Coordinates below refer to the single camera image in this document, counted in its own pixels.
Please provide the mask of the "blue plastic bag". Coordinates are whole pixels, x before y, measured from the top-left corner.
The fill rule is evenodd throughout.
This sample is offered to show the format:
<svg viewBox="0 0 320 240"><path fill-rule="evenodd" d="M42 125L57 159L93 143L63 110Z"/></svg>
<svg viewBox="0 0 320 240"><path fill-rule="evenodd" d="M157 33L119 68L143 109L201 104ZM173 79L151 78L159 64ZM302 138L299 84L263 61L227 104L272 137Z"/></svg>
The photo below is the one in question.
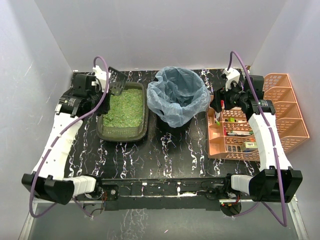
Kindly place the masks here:
<svg viewBox="0 0 320 240"><path fill-rule="evenodd" d="M180 128L207 110L210 92L198 74L186 68L166 66L146 90L147 106L171 128Z"/></svg>

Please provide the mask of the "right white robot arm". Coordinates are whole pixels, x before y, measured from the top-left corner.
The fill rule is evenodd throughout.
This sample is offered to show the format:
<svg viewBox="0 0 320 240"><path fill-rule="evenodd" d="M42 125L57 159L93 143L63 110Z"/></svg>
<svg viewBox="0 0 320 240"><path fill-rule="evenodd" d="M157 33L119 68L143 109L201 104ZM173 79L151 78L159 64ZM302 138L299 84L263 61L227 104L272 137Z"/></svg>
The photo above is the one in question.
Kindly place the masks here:
<svg viewBox="0 0 320 240"><path fill-rule="evenodd" d="M260 161L253 177L229 174L224 180L227 193L241 192L255 202L289 203L303 176L294 170L285 154L276 126L276 109L264 99L264 78L252 75L239 84L241 74L225 71L225 86L215 90L207 112L208 155L221 159Z"/></svg>

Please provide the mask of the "dark green litter box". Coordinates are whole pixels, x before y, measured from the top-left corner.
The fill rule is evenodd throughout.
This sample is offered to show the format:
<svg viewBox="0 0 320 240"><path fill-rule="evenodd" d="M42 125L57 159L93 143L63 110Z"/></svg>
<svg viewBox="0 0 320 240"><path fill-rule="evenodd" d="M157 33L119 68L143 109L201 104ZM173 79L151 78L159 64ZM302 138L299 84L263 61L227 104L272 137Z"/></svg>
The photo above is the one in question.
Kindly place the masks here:
<svg viewBox="0 0 320 240"><path fill-rule="evenodd" d="M104 125L103 115L97 118L96 132L99 138L109 142L135 142L141 140L147 133L149 109L147 106L146 88L138 82L127 82L125 90L142 91L141 123L134 127L109 127Z"/></svg>

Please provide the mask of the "black litter scoop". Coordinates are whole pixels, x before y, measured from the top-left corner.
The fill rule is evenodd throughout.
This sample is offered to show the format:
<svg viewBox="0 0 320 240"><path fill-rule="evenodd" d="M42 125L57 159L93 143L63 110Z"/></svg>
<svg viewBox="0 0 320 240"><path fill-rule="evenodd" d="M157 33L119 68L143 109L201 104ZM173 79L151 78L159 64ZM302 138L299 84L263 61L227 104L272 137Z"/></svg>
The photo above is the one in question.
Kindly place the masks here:
<svg viewBox="0 0 320 240"><path fill-rule="evenodd" d="M120 96L125 89L128 76L113 67L108 68L109 73L109 90L114 96Z"/></svg>

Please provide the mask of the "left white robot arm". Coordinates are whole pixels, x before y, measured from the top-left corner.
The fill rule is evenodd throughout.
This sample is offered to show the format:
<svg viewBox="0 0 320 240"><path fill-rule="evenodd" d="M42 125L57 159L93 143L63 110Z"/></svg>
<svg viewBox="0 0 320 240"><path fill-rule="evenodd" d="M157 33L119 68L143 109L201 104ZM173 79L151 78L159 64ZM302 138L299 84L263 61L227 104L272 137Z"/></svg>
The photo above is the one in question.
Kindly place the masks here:
<svg viewBox="0 0 320 240"><path fill-rule="evenodd" d="M83 119L94 108L106 113L108 95L101 105L99 101L106 88L106 77L110 73L74 73L71 88L58 101L55 108L53 127L32 173L22 176L22 185L36 198L66 205L73 197L92 193L96 178L92 176L65 177L65 165Z"/></svg>

